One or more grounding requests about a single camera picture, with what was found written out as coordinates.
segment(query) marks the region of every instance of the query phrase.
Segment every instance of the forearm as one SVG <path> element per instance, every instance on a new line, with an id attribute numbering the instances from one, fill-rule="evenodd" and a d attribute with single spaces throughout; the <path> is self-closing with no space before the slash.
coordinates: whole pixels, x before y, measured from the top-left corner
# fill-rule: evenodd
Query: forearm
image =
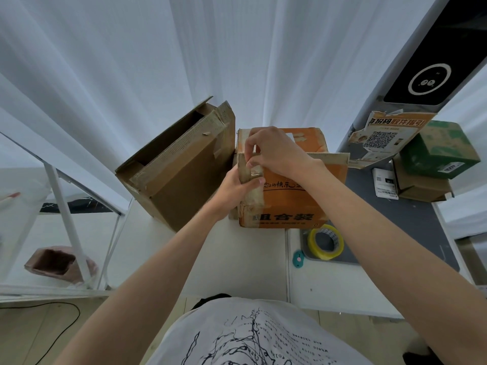
<path id="1" fill-rule="evenodd" d="M 56 364 L 138 364 L 172 311 L 216 220 L 203 207 L 100 306 Z"/>
<path id="2" fill-rule="evenodd" d="M 487 344 L 487 304 L 477 289 L 324 167 L 312 171 L 301 185 L 375 285 L 434 349 L 459 343 L 478 349 L 479 340 Z"/>

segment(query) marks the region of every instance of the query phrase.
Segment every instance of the person's right hand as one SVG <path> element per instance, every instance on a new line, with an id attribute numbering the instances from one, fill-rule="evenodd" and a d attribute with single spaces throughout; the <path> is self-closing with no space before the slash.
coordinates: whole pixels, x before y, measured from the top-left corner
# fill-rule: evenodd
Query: person's right hand
<path id="1" fill-rule="evenodd" d="M 309 167 L 323 165 L 305 153 L 281 129 L 274 126 L 252 128 L 245 142 L 245 159 L 247 168 L 257 165 L 264 166 L 274 173 L 299 182 L 300 174 Z"/>

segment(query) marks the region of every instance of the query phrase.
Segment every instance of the tape roll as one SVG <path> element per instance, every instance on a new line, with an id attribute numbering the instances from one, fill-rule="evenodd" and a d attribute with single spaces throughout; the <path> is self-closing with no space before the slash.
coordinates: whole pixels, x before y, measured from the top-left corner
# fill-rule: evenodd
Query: tape roll
<path id="1" fill-rule="evenodd" d="M 332 250 L 324 250 L 318 246 L 316 242 L 317 233 L 325 233 L 332 239 L 334 245 Z M 321 260 L 331 260 L 343 252 L 345 244 L 343 242 L 343 237 L 337 228 L 329 224 L 324 224 L 321 228 L 312 229 L 308 234 L 308 247 L 317 258 Z"/>

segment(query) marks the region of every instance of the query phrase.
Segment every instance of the black cable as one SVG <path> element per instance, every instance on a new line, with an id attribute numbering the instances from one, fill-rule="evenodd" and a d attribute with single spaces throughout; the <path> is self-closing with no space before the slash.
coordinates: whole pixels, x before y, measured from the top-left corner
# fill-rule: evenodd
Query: black cable
<path id="1" fill-rule="evenodd" d="M 52 305 L 52 304 L 64 304 L 64 305 L 71 305 L 71 306 L 74 306 L 76 308 L 76 310 L 78 310 L 78 316 L 76 317 L 76 319 L 70 324 L 68 325 L 66 328 L 64 328 L 64 330 L 56 337 L 56 339 L 54 340 L 54 342 L 52 343 L 52 345 L 47 349 L 47 351 L 45 352 L 45 354 L 39 359 L 39 361 L 37 361 L 34 365 L 38 365 L 39 362 L 42 361 L 42 359 L 49 353 L 49 351 L 53 348 L 54 344 L 56 343 L 56 341 L 60 338 L 60 336 L 63 335 L 63 333 L 65 331 L 67 331 L 71 325 L 73 325 L 74 323 L 76 323 L 76 321 L 79 319 L 80 315 L 81 315 L 81 311 L 79 310 L 79 307 L 77 307 L 75 304 L 72 304 L 71 302 L 59 302 L 59 301 L 52 301 L 52 302 L 45 302 L 43 304 L 39 304 L 39 305 L 33 305 L 33 306 L 18 306 L 18 307 L 0 307 L 0 309 L 6 309 L 6 308 L 33 308 L 33 307 L 39 307 L 39 306 L 44 306 L 44 305 Z"/>

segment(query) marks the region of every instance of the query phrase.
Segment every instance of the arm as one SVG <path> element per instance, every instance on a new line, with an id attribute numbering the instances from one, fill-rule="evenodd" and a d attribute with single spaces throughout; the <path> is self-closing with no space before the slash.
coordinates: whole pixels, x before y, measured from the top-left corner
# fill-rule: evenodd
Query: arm
<path id="1" fill-rule="evenodd" d="M 256 128 L 250 134 L 247 166 L 262 165 L 301 184 L 343 234 L 370 279 L 445 363 L 487 362 L 487 303 L 476 288 L 282 131 Z M 255 144 L 261 153 L 251 157 Z"/>
<path id="2" fill-rule="evenodd" d="M 230 170 L 213 198 L 96 310 L 55 364 L 139 364 L 172 311 L 211 228 L 263 183 L 258 178 L 240 184 L 237 168 Z"/>

